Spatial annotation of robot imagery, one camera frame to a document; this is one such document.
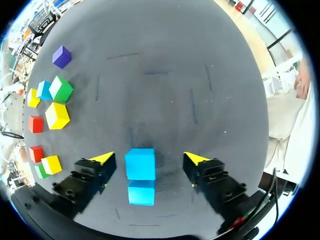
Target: cube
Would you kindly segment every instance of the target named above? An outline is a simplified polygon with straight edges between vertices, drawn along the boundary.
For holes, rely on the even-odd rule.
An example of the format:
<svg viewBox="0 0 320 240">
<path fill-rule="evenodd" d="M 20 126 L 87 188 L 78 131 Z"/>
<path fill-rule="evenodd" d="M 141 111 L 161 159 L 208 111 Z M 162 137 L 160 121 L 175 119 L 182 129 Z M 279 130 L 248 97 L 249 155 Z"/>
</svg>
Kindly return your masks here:
<svg viewBox="0 0 320 240">
<path fill-rule="evenodd" d="M 51 103 L 45 117 L 50 130 L 63 129 L 70 122 L 66 105 L 57 102 Z"/>
<path fill-rule="evenodd" d="M 71 96 L 74 88 L 61 76 L 56 76 L 49 88 L 49 92 L 56 102 L 66 103 Z"/>
<path fill-rule="evenodd" d="M 42 163 L 39 163 L 38 165 L 35 166 L 35 171 L 38 177 L 41 179 L 46 179 L 47 177 L 50 176 L 49 174 L 46 173 L 44 165 Z"/>
<path fill-rule="evenodd" d="M 131 180 L 128 186 L 129 203 L 153 206 L 155 203 L 154 180 Z"/>
<path fill-rule="evenodd" d="M 29 147 L 29 153 L 31 160 L 35 163 L 41 163 L 41 159 L 45 157 L 44 150 L 40 146 Z"/>
<path fill-rule="evenodd" d="M 49 92 L 49 88 L 51 86 L 51 82 L 41 81 L 38 84 L 38 88 L 36 90 L 36 97 L 42 100 L 52 100 L 51 94 Z"/>
<path fill-rule="evenodd" d="M 61 69 L 67 66 L 71 59 L 71 52 L 64 46 L 59 47 L 52 55 L 52 63 Z"/>
<path fill-rule="evenodd" d="M 27 97 L 26 97 L 28 107 L 36 108 L 40 103 L 40 99 L 37 98 L 37 90 L 31 88 Z"/>
<path fill-rule="evenodd" d="M 44 119 L 39 116 L 29 116 L 28 128 L 33 134 L 39 134 L 44 131 Z"/>
<path fill-rule="evenodd" d="M 156 180 L 156 156 L 153 148 L 132 148 L 124 158 L 129 180 Z"/>
<path fill-rule="evenodd" d="M 54 175 L 62 171 L 57 155 L 47 156 L 41 159 L 46 174 Z"/>
</svg>

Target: blue cube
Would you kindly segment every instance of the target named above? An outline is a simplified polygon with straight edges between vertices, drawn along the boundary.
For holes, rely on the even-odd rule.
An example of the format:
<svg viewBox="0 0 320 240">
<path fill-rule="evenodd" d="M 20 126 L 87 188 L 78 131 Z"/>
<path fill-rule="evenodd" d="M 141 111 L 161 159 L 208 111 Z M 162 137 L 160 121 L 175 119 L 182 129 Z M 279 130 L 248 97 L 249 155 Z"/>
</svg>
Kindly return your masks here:
<svg viewBox="0 0 320 240">
<path fill-rule="evenodd" d="M 52 55 L 52 63 L 61 69 L 64 69 L 71 62 L 71 52 L 66 47 L 61 46 Z"/>
<path fill-rule="evenodd" d="M 156 180 L 156 156 L 153 148 L 132 148 L 124 158 L 129 180 Z"/>
<path fill-rule="evenodd" d="M 52 100 L 52 96 L 49 92 L 49 88 L 51 86 L 51 82 L 41 81 L 36 90 L 36 97 L 42 100 Z"/>
<path fill-rule="evenodd" d="M 155 181 L 131 180 L 128 186 L 129 203 L 153 206 L 155 203 Z"/>
</svg>

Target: person's hand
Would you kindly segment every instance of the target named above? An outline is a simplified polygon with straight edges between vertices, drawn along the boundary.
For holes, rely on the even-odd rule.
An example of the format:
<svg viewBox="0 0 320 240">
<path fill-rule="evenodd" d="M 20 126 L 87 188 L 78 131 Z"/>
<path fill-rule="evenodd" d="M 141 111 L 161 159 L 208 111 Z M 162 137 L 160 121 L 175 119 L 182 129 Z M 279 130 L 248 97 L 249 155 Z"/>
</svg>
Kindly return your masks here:
<svg viewBox="0 0 320 240">
<path fill-rule="evenodd" d="M 298 77 L 296 78 L 294 83 L 294 89 L 297 89 L 298 84 L 301 83 L 300 88 L 296 94 L 296 97 L 298 99 L 307 99 L 310 82 L 311 82 L 311 76 L 310 76 L 309 68 L 308 68 L 306 59 L 303 57 L 300 63 L 300 70 L 299 70 Z"/>
</svg>

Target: red cube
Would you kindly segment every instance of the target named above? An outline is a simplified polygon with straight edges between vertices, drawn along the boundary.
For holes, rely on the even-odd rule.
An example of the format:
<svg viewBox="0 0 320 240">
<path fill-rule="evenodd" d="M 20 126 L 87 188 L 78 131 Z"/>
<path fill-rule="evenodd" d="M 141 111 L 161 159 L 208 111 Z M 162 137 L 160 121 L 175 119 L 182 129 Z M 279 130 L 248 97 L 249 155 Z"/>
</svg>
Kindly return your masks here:
<svg viewBox="0 0 320 240">
<path fill-rule="evenodd" d="M 42 133 L 44 131 L 44 119 L 39 116 L 29 116 L 29 130 L 34 133 Z"/>
<path fill-rule="evenodd" d="M 34 163 L 41 163 L 41 159 L 45 157 L 44 150 L 40 146 L 29 147 L 30 158 Z"/>
</svg>

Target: purple cube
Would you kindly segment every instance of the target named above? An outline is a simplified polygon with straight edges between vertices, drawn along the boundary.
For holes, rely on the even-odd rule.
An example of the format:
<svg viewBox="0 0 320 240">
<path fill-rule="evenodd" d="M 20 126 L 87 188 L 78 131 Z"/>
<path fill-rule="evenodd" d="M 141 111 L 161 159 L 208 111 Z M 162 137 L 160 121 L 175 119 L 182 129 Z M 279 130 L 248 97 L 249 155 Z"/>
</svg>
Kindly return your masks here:
<svg viewBox="0 0 320 240">
<path fill-rule="evenodd" d="M 63 69 L 71 61 L 71 52 L 64 46 L 59 47 L 59 49 L 52 55 L 52 63 L 59 68 Z"/>
</svg>

